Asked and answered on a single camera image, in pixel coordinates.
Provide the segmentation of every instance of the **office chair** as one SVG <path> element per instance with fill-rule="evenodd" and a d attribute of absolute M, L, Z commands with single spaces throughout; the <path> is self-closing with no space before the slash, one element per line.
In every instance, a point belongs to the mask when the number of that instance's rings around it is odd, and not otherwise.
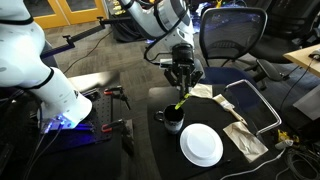
<path fill-rule="evenodd" d="M 204 68 L 203 84 L 230 84 L 246 79 L 257 87 L 245 71 L 230 67 L 209 67 L 209 60 L 237 59 L 261 38 L 267 14 L 260 8 L 211 8 L 205 11 L 200 25 L 199 43 L 208 67 Z M 231 90 L 239 105 L 246 109 L 257 105 L 260 99 L 252 95 L 246 85 Z"/>
<path fill-rule="evenodd" d="M 272 0 L 245 0 L 248 7 L 256 7 L 267 10 Z"/>
<path fill-rule="evenodd" d="M 267 9 L 268 22 L 265 32 L 249 51 L 249 54 L 257 59 L 251 69 L 262 70 L 254 77 L 256 82 L 266 77 L 273 81 L 282 81 L 288 77 L 281 75 L 271 63 L 291 63 L 283 54 L 305 47 L 310 32 L 319 25 L 315 22 L 319 11 L 320 0 L 272 1 Z"/>

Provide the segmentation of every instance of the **wire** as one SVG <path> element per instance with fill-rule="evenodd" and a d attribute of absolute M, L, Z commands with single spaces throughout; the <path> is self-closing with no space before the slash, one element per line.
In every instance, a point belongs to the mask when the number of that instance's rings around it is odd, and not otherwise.
<path fill-rule="evenodd" d="M 299 157 L 300 159 L 294 161 L 294 157 Z M 294 163 L 296 161 L 306 162 L 309 165 L 309 167 L 311 167 L 311 169 L 315 172 L 316 176 L 313 179 L 310 179 L 301 175 L 300 172 L 297 170 L 297 168 L 294 166 Z M 286 156 L 286 163 L 288 165 L 288 168 L 291 170 L 291 172 L 293 173 L 296 179 L 301 179 L 301 180 L 319 180 L 320 179 L 319 159 L 317 159 L 316 156 L 313 156 L 310 153 L 303 153 L 294 149 L 290 149 Z"/>
<path fill-rule="evenodd" d="M 37 141 L 37 144 L 36 144 L 36 146 L 35 146 L 35 148 L 34 148 L 34 150 L 33 150 L 32 155 L 30 156 L 30 158 L 29 158 L 29 160 L 28 160 L 28 163 L 27 163 L 27 165 L 26 165 L 26 167 L 29 167 L 29 166 L 31 165 L 31 163 L 32 163 L 32 161 L 33 161 L 36 153 L 37 153 L 38 150 L 39 150 L 39 147 L 40 147 L 40 145 L 41 145 L 41 143 L 42 143 L 42 141 L 43 141 L 43 139 L 44 139 L 44 137 L 45 137 L 45 134 L 43 134 L 43 135 L 41 136 L 41 128 L 42 128 L 42 120 L 43 120 L 43 111 L 42 111 L 42 107 L 41 107 L 41 102 L 40 102 L 40 100 L 35 96 L 35 94 L 32 93 L 31 91 L 26 91 L 26 93 L 28 93 L 29 95 L 31 95 L 31 96 L 34 98 L 34 100 L 35 100 L 35 102 L 36 102 L 36 104 L 37 104 L 37 106 L 38 106 L 38 108 L 39 108 L 39 133 L 38 133 L 39 135 L 38 135 L 38 141 Z"/>
<path fill-rule="evenodd" d="M 284 98 L 283 98 L 283 100 L 282 100 L 282 102 L 281 102 L 280 108 L 279 108 L 279 112 L 282 111 L 282 107 L 283 107 L 284 101 L 285 101 L 285 100 L 287 99 L 287 97 L 289 96 L 291 90 L 298 84 L 298 82 L 303 78 L 303 76 L 304 76 L 304 75 L 308 72 L 308 70 L 310 69 L 313 60 L 314 60 L 314 59 L 312 58 L 312 60 L 310 61 L 309 65 L 308 65 L 308 67 L 307 67 L 307 69 L 304 71 L 304 73 L 301 75 L 301 77 L 291 86 L 291 88 L 289 89 L 289 91 L 287 92 L 287 94 L 284 96 Z"/>
<path fill-rule="evenodd" d="M 11 94 L 7 99 L 4 99 L 4 102 L 2 102 L 1 100 L 1 105 L 0 105 L 0 109 L 3 108 L 9 101 L 14 100 L 15 98 L 17 98 L 18 96 L 20 96 L 21 94 L 23 94 L 24 91 L 23 90 L 17 90 L 15 91 L 13 94 Z"/>
<path fill-rule="evenodd" d="M 295 160 L 295 161 L 293 161 L 292 163 L 301 162 L 301 161 L 302 161 L 302 160 Z M 278 177 L 279 177 L 282 173 L 284 173 L 284 172 L 286 172 L 286 171 L 288 171 L 288 170 L 289 170 L 289 167 L 287 167 L 287 168 L 285 168 L 284 170 L 278 172 L 278 174 L 276 175 L 276 180 L 278 180 Z"/>
<path fill-rule="evenodd" d="M 82 58 L 79 58 L 79 59 L 75 60 L 75 61 L 63 72 L 63 74 L 67 73 L 74 64 L 76 64 L 76 63 L 79 62 L 80 60 L 88 57 L 88 56 L 98 47 L 98 45 L 100 44 L 100 42 L 101 42 L 104 38 L 106 38 L 107 36 L 109 36 L 111 33 L 112 33 L 112 31 L 110 31 L 108 34 L 106 34 L 105 36 L 103 36 L 103 37 L 98 41 L 98 43 L 96 44 L 96 46 L 95 46 L 87 55 L 83 56 Z"/>
<path fill-rule="evenodd" d="M 289 76 L 291 73 L 293 73 L 295 70 L 297 70 L 300 66 L 298 65 L 297 67 L 295 67 L 293 70 L 291 70 L 286 76 Z"/>
<path fill-rule="evenodd" d="M 266 165 L 266 164 L 268 164 L 268 163 L 271 163 L 271 162 L 276 161 L 277 159 L 279 159 L 279 158 L 282 156 L 282 154 L 284 153 L 285 150 L 286 150 L 286 149 L 283 149 L 283 150 L 281 151 L 281 153 L 280 153 L 277 157 L 275 157 L 274 159 L 271 159 L 271 160 L 269 160 L 269 161 L 266 161 L 266 162 L 260 164 L 258 167 L 252 169 L 252 170 L 243 171 L 243 172 L 234 173 L 234 174 L 229 174 L 229 175 L 226 175 L 226 176 L 222 177 L 220 180 L 223 180 L 223 179 L 226 179 L 226 178 L 232 177 L 232 176 L 239 176 L 239 175 L 243 175 L 243 174 L 252 173 L 252 172 L 258 170 L 259 168 L 261 168 L 262 166 L 264 166 L 264 165 Z"/>
<path fill-rule="evenodd" d="M 289 170 L 289 168 L 285 168 L 284 170 L 280 171 L 280 172 L 276 175 L 276 180 L 278 180 L 278 177 L 279 177 L 282 173 L 284 173 L 284 172 L 286 172 L 286 171 L 288 171 L 288 170 Z"/>
<path fill-rule="evenodd" d="M 163 39 L 164 37 L 166 37 L 169 33 L 171 33 L 176 27 L 178 27 L 178 25 L 181 23 L 181 21 L 183 20 L 184 16 L 188 13 L 188 7 L 186 8 L 186 10 L 184 11 L 184 13 L 182 14 L 182 16 L 179 18 L 179 20 L 172 26 L 172 28 L 165 34 L 163 34 L 162 36 L 160 36 L 159 38 L 157 38 L 152 44 L 150 44 L 145 52 L 144 52 L 144 55 L 143 55 L 143 58 L 148 61 L 149 63 L 153 64 L 153 65 L 159 65 L 159 63 L 154 63 L 152 61 L 155 60 L 155 58 L 153 59 L 149 59 L 148 58 L 148 52 L 156 45 L 158 44 L 158 42 L 160 42 L 161 39 Z"/>
<path fill-rule="evenodd" d="M 40 156 L 42 156 L 42 154 L 52 145 L 52 143 L 57 139 L 58 135 L 60 134 L 61 130 L 62 130 L 63 124 L 60 123 L 59 127 L 58 127 L 58 131 L 55 134 L 55 136 L 53 137 L 53 139 L 47 144 L 47 146 L 45 148 L 42 149 L 42 151 L 34 158 L 34 160 L 32 161 L 32 163 L 27 166 L 27 171 L 25 172 L 25 176 L 23 178 L 23 180 L 27 180 L 29 178 L 30 172 L 34 166 L 34 164 L 37 162 L 37 160 L 39 159 Z"/>

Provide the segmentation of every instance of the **paper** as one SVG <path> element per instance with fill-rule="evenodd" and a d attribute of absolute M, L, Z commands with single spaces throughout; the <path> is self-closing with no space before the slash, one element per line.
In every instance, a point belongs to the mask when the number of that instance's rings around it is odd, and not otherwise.
<path fill-rule="evenodd" d="M 196 84 L 190 91 L 191 96 L 212 99 L 212 85 Z"/>
<path fill-rule="evenodd" d="M 223 130 L 244 154 L 249 163 L 268 151 L 268 148 L 251 134 L 242 122 L 232 123 Z"/>

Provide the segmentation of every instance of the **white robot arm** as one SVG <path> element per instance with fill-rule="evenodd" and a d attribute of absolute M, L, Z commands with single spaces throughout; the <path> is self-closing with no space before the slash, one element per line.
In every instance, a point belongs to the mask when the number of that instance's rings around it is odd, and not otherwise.
<path fill-rule="evenodd" d="M 134 21 L 137 22 L 140 32 L 148 39 L 157 39 L 173 28 L 180 18 L 181 23 L 171 33 L 166 35 L 165 45 L 168 50 L 179 43 L 193 45 L 193 25 L 184 0 L 163 0 L 156 3 L 148 10 L 143 9 L 134 0 L 120 0 L 122 6 L 127 9 Z"/>
<path fill-rule="evenodd" d="M 44 44 L 44 32 L 23 0 L 0 0 L 0 87 L 28 89 L 43 101 L 43 120 L 64 121 L 63 129 L 72 129 L 90 113 L 92 103 L 59 69 L 42 63 Z"/>
<path fill-rule="evenodd" d="M 120 0 L 120 3 L 130 12 L 144 37 L 163 38 L 172 60 L 169 66 L 160 66 L 166 68 L 166 78 L 180 89 L 182 99 L 203 75 L 200 61 L 194 61 L 194 30 L 185 1 L 162 0 L 148 10 L 135 0 Z"/>

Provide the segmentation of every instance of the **chair backrest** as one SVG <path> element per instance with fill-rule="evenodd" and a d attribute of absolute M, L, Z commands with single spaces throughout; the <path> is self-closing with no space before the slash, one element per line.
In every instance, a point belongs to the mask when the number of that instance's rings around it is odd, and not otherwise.
<path fill-rule="evenodd" d="M 246 0 L 248 7 L 256 7 L 267 10 L 272 0 Z"/>
<path fill-rule="evenodd" d="M 281 38 L 298 38 L 314 26 L 320 0 L 273 0 L 267 9 L 265 34 Z"/>
<path fill-rule="evenodd" d="M 267 14 L 260 8 L 211 8 L 202 16 L 199 43 L 208 59 L 237 59 L 261 38 Z"/>

